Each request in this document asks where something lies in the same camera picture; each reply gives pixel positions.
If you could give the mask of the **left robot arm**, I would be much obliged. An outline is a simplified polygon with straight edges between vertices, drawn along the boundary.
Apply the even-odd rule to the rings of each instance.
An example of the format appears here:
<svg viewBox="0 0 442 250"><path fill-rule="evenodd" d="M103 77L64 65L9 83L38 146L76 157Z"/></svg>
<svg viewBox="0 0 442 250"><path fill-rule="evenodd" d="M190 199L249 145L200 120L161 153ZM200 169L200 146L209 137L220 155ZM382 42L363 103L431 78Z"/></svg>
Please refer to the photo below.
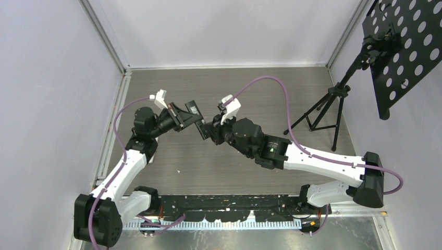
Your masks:
<svg viewBox="0 0 442 250"><path fill-rule="evenodd" d="M157 138L199 123L203 117L195 101L181 109L167 104L160 114L149 107L134 113L132 135L123 145L123 155L108 177L90 194L80 194L74 203L73 235L90 242L95 249L116 245L125 224L144 212L155 215L160 208L157 190L141 186L124 199L123 195L137 174L144 169L158 147Z"/></svg>

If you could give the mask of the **black remote control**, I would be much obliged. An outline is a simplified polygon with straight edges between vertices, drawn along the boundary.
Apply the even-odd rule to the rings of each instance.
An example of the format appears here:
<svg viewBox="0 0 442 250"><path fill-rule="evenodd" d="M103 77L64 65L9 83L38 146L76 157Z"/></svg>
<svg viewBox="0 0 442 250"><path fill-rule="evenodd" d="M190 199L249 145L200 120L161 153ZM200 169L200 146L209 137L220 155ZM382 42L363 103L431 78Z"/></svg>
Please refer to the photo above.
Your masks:
<svg viewBox="0 0 442 250"><path fill-rule="evenodd" d="M198 132L200 133L203 140L206 140L210 137L209 132L207 130L207 125L205 119L203 118L199 107L195 101L189 101L185 104L188 112L195 116L196 122L194 123L197 127Z"/></svg>

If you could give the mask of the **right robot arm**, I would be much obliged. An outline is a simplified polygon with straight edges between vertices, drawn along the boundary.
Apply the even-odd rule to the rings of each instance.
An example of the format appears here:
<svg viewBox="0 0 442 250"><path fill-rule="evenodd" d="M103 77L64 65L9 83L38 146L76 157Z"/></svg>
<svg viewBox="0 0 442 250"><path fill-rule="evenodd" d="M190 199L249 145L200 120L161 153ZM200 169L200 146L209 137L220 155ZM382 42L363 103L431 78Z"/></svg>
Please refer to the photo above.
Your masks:
<svg viewBox="0 0 442 250"><path fill-rule="evenodd" d="M300 149L289 139L263 133L251 120L236 118L202 124L202 136L214 144L227 143L246 158L266 169L300 170L332 178L325 184L306 184L301 187L298 208L310 214L330 203L354 201L369 208L384 205L384 174L376 153L364 156L345 156L312 148Z"/></svg>

